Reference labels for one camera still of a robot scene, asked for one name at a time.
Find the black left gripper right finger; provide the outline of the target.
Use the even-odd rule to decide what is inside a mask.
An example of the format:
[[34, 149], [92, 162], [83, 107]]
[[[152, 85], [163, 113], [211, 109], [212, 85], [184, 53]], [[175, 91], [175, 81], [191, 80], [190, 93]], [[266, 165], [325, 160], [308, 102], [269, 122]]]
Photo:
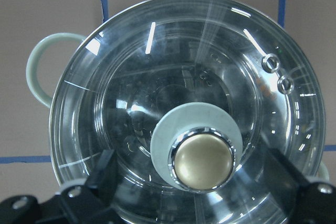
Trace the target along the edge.
[[266, 151], [264, 178], [287, 223], [335, 223], [335, 186], [306, 177], [275, 148]]

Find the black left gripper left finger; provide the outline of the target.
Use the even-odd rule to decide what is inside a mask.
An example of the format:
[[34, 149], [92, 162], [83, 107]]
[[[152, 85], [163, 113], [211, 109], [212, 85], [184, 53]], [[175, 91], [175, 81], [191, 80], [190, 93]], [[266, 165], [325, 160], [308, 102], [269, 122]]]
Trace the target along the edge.
[[117, 182], [117, 155], [104, 150], [84, 182], [72, 181], [39, 203], [32, 195], [1, 202], [1, 223], [123, 223], [111, 207]]

